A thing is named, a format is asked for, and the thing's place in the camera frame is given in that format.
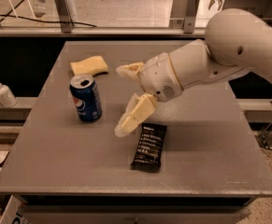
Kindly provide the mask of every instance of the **yellow sponge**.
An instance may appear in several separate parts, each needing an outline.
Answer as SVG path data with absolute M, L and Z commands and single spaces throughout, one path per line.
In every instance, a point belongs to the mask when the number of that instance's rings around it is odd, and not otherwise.
M 77 63 L 70 63 L 70 65 L 75 76 L 80 74 L 95 76 L 108 72 L 107 64 L 101 56 L 93 56 Z

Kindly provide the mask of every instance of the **black package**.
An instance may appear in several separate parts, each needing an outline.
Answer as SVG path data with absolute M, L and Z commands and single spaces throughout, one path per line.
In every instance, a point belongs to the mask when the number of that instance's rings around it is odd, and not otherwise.
M 165 139 L 166 126 L 143 123 L 142 134 L 138 141 L 132 165 L 161 166 L 161 157 Z

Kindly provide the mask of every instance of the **workbench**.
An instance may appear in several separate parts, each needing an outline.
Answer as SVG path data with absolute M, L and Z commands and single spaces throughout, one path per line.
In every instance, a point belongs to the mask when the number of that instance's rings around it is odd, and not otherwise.
M 116 67 L 145 62 L 189 41 L 66 42 L 0 174 L 0 194 L 27 203 L 33 223 L 237 223 L 272 197 L 272 173 L 227 82 L 195 86 L 160 103 L 149 123 L 167 126 L 159 169 L 132 167 L 141 134 L 114 133 L 143 91 Z M 79 119 L 70 62 L 101 55 L 103 109 Z

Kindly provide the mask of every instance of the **pepsi can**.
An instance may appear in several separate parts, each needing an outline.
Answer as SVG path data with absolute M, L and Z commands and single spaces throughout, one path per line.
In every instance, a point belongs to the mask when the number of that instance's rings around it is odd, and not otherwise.
M 81 120 L 93 122 L 100 118 L 102 109 L 99 92 L 92 76 L 74 76 L 70 81 L 70 91 Z

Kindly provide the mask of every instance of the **soap dispenser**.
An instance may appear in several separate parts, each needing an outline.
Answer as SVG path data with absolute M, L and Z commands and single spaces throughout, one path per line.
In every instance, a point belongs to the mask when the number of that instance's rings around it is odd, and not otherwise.
M 17 100 L 14 94 L 12 93 L 11 89 L 8 86 L 3 85 L 1 82 L 0 82 L 0 102 L 4 107 L 12 107 L 17 103 Z

